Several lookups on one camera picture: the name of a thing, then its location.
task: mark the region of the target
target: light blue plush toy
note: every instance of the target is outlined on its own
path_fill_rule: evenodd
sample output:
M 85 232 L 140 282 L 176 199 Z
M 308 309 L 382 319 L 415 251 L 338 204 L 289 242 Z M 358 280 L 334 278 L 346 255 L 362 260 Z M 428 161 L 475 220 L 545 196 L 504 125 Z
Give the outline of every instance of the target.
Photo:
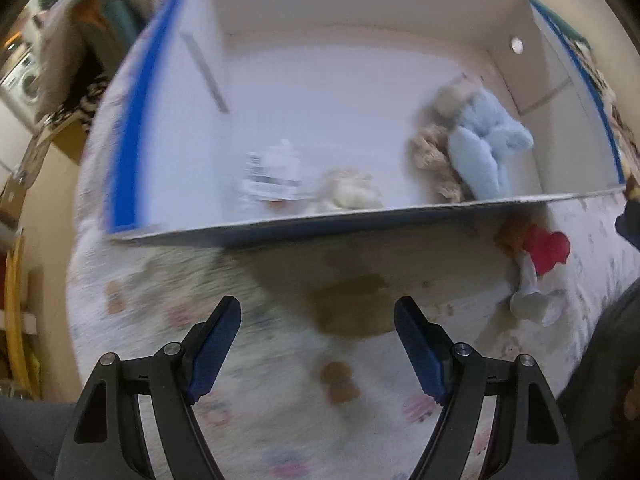
M 470 87 L 466 77 L 451 85 Z M 454 110 L 451 95 L 464 97 L 464 92 L 442 91 L 436 98 L 436 110 L 442 96 L 448 99 L 447 110 Z M 455 118 L 456 126 L 449 134 L 447 149 L 451 165 L 469 186 L 476 200 L 491 200 L 509 196 L 509 177 L 504 165 L 507 158 L 533 148 L 533 137 L 529 130 L 513 119 L 488 90 L 478 84 L 471 96 L 460 103 Z

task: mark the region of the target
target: blue gripper pad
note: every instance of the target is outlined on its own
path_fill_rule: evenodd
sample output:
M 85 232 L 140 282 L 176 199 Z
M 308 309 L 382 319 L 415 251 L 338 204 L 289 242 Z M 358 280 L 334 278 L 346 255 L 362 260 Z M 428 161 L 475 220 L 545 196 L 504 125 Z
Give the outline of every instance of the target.
M 213 388 L 231 343 L 236 338 L 240 321 L 239 301 L 233 296 L 225 296 L 209 319 L 195 325 L 184 338 L 182 371 L 188 384 L 184 395 L 191 405 Z
M 444 406 L 454 381 L 453 342 L 440 325 L 427 321 L 409 296 L 396 301 L 394 321 L 423 392 Z

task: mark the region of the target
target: white fluffy toy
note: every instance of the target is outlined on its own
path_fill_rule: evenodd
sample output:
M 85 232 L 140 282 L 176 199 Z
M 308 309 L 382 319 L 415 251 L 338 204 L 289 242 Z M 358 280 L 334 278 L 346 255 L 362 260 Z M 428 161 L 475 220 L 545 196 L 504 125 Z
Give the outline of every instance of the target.
M 451 165 L 476 200 L 510 194 L 505 161 L 533 148 L 533 137 L 476 77 L 462 75 L 440 89 L 435 110 L 455 121 L 449 134 Z

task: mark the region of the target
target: metal bolt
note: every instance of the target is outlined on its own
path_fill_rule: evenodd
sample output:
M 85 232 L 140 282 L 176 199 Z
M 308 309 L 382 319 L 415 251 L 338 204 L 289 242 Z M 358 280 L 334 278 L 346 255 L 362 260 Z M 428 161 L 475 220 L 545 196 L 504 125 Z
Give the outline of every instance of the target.
M 109 366 L 109 365 L 112 365 L 115 360 L 116 360 L 116 354 L 112 352 L 108 352 L 107 354 L 103 355 L 100 358 L 100 364 L 102 366 Z
M 471 355 L 471 346 L 466 343 L 456 343 L 453 345 L 453 351 L 462 356 Z
M 536 364 L 536 360 L 529 354 L 522 354 L 518 359 L 520 359 L 520 362 L 526 367 L 532 367 Z
M 181 348 L 180 343 L 167 343 L 162 350 L 167 355 L 176 355 Z

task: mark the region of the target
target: white blanket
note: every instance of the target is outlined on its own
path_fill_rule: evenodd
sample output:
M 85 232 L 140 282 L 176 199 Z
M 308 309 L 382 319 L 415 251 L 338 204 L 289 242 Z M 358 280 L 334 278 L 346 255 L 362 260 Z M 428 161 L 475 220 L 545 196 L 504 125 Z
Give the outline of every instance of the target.
M 84 150 L 68 320 L 86 380 L 101 354 L 150 355 L 183 338 L 224 294 L 235 295 L 242 303 L 240 331 L 213 391 L 195 407 L 228 480 L 402 480 L 433 431 L 438 409 L 421 392 L 398 336 L 321 332 L 309 300 L 312 290 L 373 275 L 382 280 L 379 294 L 388 303 L 375 302 L 370 312 L 360 306 L 345 316 L 360 316 L 363 324 L 370 316 L 388 319 L 393 301 L 410 294 L 452 339 L 484 355 L 532 354 L 557 394 L 603 308 L 640 276 L 640 253 L 614 230 L 624 206 L 619 195 L 548 206 L 549 227 L 564 231 L 572 244 L 568 306 L 548 328 L 518 322 L 508 310 L 517 269 L 492 240 L 501 214 L 240 250 L 112 242 L 102 229 L 108 162 L 147 36 L 144 32 L 105 94 Z M 320 371 L 333 361 L 351 367 L 356 399 L 329 402 Z M 142 413 L 148 429 L 148 400 Z M 477 477 L 491 421 L 487 402 L 464 478 Z M 146 435 L 158 478 L 168 478 L 156 432 L 148 429 Z

